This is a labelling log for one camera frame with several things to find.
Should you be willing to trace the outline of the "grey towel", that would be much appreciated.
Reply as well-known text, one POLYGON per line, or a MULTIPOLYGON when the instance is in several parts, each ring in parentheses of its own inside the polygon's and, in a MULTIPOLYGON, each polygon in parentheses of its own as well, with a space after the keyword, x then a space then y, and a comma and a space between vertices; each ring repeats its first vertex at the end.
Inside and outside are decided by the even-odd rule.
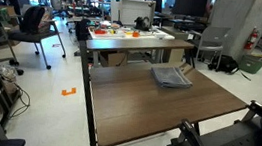
POLYGON ((151 68, 150 71, 155 78, 155 81, 161 87, 186 89, 193 86, 193 83, 185 77, 180 68, 154 67, 151 68))

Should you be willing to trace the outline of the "cardboard box under table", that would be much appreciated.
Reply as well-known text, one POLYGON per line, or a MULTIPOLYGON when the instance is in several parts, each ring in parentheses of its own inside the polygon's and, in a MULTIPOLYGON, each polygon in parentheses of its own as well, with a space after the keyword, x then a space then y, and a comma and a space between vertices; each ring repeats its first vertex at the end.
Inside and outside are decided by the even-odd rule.
POLYGON ((127 64, 128 56, 124 52, 102 51, 99 60, 103 67, 122 67, 127 64))

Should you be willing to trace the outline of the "black bag on floor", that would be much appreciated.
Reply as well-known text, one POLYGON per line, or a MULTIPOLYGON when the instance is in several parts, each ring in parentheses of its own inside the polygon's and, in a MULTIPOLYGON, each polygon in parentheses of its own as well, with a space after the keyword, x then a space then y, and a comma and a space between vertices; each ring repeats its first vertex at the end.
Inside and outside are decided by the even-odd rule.
POLYGON ((234 74, 239 70, 238 63, 227 55, 216 56, 207 66, 209 70, 224 71, 226 74, 234 74))

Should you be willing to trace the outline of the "green plastic bin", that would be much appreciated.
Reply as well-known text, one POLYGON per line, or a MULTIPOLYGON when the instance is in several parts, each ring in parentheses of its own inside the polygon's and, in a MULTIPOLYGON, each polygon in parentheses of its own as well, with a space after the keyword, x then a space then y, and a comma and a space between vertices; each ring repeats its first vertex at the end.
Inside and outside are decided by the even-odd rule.
POLYGON ((239 62, 239 68, 244 72, 255 74, 262 68, 262 58, 259 56, 244 55, 239 62))

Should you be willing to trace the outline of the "grey office chair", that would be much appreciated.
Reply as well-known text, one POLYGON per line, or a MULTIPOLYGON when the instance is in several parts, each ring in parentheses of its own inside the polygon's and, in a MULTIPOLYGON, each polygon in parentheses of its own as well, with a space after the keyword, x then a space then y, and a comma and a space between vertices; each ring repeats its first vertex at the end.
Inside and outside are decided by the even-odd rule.
POLYGON ((184 50, 187 63, 195 64, 194 58, 199 57, 200 51, 218 52, 219 58, 222 58, 223 42, 230 29, 228 27, 208 26, 203 32, 190 31, 194 39, 187 39, 188 43, 196 48, 196 54, 192 49, 184 50))

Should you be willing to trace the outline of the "white board panel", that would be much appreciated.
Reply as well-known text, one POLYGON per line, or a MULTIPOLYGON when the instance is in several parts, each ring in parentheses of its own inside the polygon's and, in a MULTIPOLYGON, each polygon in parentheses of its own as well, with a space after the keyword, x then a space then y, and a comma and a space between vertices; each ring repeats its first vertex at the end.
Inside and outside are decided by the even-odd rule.
POLYGON ((148 24, 151 25, 154 20, 155 1, 148 0, 112 0, 111 19, 121 21, 123 25, 134 25, 138 17, 148 18, 148 24))

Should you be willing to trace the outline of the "grey chair with backpack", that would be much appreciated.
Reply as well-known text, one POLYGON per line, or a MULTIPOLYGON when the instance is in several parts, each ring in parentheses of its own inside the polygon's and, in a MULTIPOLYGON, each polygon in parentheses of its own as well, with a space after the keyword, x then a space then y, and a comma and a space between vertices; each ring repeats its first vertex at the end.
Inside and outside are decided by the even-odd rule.
MULTIPOLYGON (((19 28, 11 30, 8 33, 8 39, 14 41, 30 42, 35 45, 35 53, 43 54, 44 64, 47 70, 51 69, 45 51, 43 49, 42 40, 55 36, 59 39, 61 47, 64 48, 59 30, 56 26, 55 20, 51 18, 44 18, 45 8, 41 6, 32 6, 27 9, 23 15, 23 19, 19 24, 19 28)), ((65 49, 62 50, 62 57, 66 56, 65 49)))

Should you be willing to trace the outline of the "white table with items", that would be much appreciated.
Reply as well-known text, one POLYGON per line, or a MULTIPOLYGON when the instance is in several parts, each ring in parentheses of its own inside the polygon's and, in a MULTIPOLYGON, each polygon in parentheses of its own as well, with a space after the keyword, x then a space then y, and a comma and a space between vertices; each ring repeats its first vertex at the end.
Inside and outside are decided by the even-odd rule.
POLYGON ((174 36, 171 36, 168 33, 163 32, 159 29, 149 30, 149 31, 140 31, 134 29, 130 26, 120 26, 114 22, 110 21, 95 21, 93 25, 88 28, 90 37, 92 39, 175 39, 174 36))

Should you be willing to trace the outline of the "red fire extinguisher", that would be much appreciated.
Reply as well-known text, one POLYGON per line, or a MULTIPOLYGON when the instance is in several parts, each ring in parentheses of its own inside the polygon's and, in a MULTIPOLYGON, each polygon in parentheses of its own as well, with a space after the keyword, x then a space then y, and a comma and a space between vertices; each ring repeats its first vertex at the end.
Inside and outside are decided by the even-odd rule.
POLYGON ((247 42, 245 43, 244 49, 249 50, 253 47, 253 44, 256 42, 258 35, 258 30, 256 27, 253 28, 251 35, 249 36, 247 42))

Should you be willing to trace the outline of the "orange floor tape marker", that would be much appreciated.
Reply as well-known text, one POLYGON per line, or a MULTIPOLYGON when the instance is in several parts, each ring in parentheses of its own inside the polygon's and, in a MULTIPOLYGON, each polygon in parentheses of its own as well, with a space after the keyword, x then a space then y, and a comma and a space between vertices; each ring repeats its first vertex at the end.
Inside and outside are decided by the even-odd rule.
POLYGON ((70 90, 66 90, 66 89, 65 89, 65 90, 62 90, 62 91, 61 91, 61 95, 62 95, 62 96, 67 96, 67 95, 70 96, 70 95, 72 95, 72 94, 75 94, 75 93, 76 93, 76 90, 77 90, 76 87, 73 87, 73 88, 70 89, 70 90))

